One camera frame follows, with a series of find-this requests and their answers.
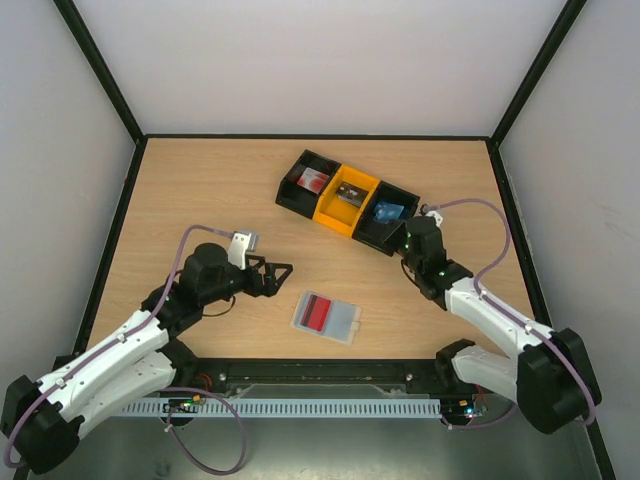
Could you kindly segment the black bin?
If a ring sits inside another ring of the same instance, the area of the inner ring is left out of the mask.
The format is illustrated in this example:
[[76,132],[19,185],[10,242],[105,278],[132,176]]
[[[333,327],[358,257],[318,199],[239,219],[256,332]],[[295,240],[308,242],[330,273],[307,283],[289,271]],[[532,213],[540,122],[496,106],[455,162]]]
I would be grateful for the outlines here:
[[[374,220],[374,207],[378,201],[401,204],[405,211],[400,220],[380,224]],[[401,223],[412,217],[418,208],[420,197],[412,192],[381,181],[367,201],[356,224],[352,238],[387,256],[393,256],[399,245],[397,229]]]
[[321,194],[341,166],[335,160],[304,150],[280,181],[276,204],[312,219]]

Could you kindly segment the blue card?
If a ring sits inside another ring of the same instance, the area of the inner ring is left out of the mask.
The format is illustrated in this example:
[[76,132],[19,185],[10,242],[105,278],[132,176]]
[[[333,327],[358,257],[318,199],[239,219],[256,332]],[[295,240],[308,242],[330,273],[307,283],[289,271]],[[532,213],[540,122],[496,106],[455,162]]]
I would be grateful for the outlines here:
[[374,220],[380,224],[389,224],[400,220],[404,211],[405,207],[401,204],[380,200],[374,207]]

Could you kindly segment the yellow bin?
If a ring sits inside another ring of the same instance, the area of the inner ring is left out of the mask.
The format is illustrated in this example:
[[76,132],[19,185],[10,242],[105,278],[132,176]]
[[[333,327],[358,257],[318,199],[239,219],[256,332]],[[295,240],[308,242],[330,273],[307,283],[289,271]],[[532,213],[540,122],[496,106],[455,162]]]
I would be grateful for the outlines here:
[[[357,186],[367,192],[367,196],[359,208],[337,197],[336,191],[343,182]],[[353,167],[342,165],[321,194],[312,219],[316,223],[326,226],[341,235],[351,237],[367,201],[371,198],[374,189],[379,183],[380,180],[374,176]]]

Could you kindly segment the beige card holder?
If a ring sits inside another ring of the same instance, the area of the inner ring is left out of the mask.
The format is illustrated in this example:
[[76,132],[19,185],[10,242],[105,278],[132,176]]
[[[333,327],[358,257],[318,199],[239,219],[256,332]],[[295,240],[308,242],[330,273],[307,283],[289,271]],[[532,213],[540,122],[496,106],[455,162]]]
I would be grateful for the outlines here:
[[[322,332],[315,332],[300,325],[300,320],[306,304],[312,294],[325,297],[332,302],[327,321]],[[354,304],[332,299],[316,292],[304,291],[296,304],[290,326],[311,335],[350,346],[353,343],[356,333],[360,329],[361,313],[362,309]]]

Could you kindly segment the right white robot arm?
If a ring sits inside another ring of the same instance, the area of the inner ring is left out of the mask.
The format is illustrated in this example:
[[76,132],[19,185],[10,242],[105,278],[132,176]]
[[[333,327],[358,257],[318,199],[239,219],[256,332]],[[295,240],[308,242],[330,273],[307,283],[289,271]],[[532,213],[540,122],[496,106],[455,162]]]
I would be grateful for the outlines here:
[[442,310],[466,320],[500,348],[491,353],[458,340],[436,354],[436,379],[445,390],[488,389],[515,404],[539,432],[595,419],[602,394],[582,338],[528,318],[492,295],[471,271],[450,259],[437,221],[405,220],[397,252],[412,283]]

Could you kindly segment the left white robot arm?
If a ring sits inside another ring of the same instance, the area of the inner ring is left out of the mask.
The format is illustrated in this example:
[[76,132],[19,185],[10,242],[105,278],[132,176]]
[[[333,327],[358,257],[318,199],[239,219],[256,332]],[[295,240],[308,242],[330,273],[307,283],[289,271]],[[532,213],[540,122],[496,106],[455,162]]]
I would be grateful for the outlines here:
[[9,385],[1,415],[5,464],[47,473],[130,402],[187,387],[198,359],[180,335],[212,303],[238,294],[276,295],[292,271],[290,264],[234,254],[215,243],[177,257],[165,284],[108,337],[38,380],[21,376]]

